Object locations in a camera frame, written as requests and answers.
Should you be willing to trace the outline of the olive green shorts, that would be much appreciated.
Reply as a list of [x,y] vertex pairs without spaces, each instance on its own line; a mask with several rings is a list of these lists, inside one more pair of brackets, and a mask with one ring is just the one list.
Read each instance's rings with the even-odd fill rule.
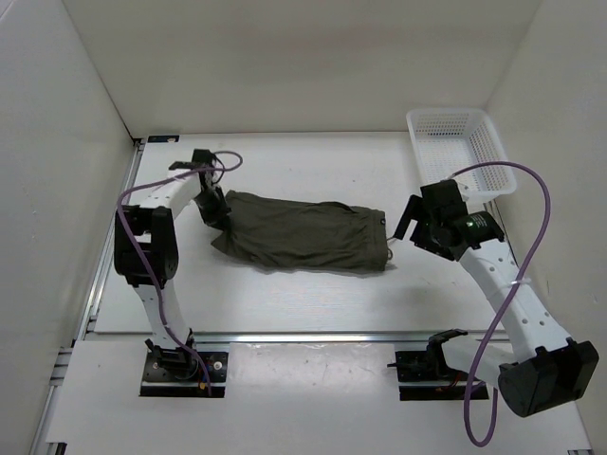
[[212,240],[217,251],[268,269],[377,274],[388,247],[385,212],[341,202],[303,202],[242,191],[226,196],[230,225]]

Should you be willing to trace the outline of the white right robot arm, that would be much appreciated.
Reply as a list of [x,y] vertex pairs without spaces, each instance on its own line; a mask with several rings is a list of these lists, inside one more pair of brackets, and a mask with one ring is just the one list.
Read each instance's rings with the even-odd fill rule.
[[457,372],[496,388],[518,416],[580,399],[599,355],[589,341],[576,342],[547,312],[530,284],[519,275],[504,232],[486,211],[470,213],[454,180],[422,187],[412,195],[395,230],[406,231],[415,246],[459,263],[500,316],[511,350],[488,346],[477,366],[480,343],[461,329],[429,338],[422,368],[436,378]]

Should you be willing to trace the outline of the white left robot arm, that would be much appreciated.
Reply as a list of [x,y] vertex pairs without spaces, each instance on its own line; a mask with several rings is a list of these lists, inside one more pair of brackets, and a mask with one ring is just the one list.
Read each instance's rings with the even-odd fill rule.
[[188,379],[206,365],[175,292],[175,220],[194,203],[205,225],[227,230],[230,208],[220,182],[242,164],[236,152],[195,149],[190,160],[172,163],[165,178],[124,191],[116,205],[114,268],[144,306],[153,332],[148,349],[178,379]]

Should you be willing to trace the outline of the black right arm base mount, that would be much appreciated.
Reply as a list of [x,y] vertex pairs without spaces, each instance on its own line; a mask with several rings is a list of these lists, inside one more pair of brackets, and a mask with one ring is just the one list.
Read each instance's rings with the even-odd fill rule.
[[450,329],[432,335],[421,351],[396,351],[395,360],[387,368],[396,371],[399,400],[463,401],[468,374],[449,367],[442,348],[447,341],[468,334],[461,329]]

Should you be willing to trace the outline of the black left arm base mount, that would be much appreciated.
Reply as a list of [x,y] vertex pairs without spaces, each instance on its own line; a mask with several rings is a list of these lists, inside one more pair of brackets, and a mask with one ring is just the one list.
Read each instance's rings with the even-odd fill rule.
[[205,369],[182,348],[167,350],[151,339],[147,348],[139,395],[141,397],[224,398],[229,353],[198,351]]

